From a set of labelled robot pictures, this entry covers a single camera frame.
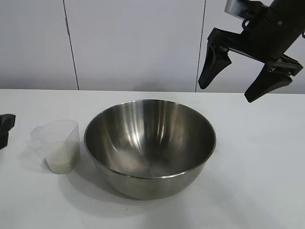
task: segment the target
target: black object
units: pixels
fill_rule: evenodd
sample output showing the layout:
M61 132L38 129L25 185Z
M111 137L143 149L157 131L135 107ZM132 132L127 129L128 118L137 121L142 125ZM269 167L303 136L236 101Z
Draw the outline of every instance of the black object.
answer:
M15 118L13 114L0 115L0 149L8 145L9 131L15 125Z
M233 51L265 63L245 96L253 102L264 94L292 82L302 65L284 52L304 33L305 0L275 0L270 7L259 1L237 0L239 7L248 6L237 15L243 18L242 33L214 28L208 37L207 55L199 85L205 89L215 76L232 62Z

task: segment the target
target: measuring cup handle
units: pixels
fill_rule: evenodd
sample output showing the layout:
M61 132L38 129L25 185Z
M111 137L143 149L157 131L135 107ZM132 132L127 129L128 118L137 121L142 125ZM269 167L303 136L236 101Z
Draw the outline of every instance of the measuring cup handle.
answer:
M39 132L42 129L42 126L37 126L35 129L32 130L30 133L30 137L33 143L33 146L35 148L39 148L41 146L40 140L39 140Z

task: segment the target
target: white table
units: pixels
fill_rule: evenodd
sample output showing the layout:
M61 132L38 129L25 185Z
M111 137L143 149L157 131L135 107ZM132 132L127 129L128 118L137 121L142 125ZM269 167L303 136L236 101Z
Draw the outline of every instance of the white table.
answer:
M166 199L123 198L81 145L75 171L55 175L29 149L30 132L57 119L89 121L130 100L164 99L206 116L217 145L200 176ZM0 90L0 114L16 115L0 151L1 229L305 228L305 95Z

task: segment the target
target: stainless steel bowl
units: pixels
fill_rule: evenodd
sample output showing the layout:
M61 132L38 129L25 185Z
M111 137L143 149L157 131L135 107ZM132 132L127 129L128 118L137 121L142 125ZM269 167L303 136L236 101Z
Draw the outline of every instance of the stainless steel bowl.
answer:
M136 199L173 195L200 174L216 138L197 111L173 102L139 100L97 115L84 142L106 181Z

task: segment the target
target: measuring cup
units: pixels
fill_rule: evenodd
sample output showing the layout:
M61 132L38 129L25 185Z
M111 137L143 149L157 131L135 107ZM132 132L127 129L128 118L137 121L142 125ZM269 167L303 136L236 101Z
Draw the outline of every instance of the measuring cup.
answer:
M57 120L38 126L31 132L34 145L45 155L51 172L70 173L80 157L78 124L72 120Z

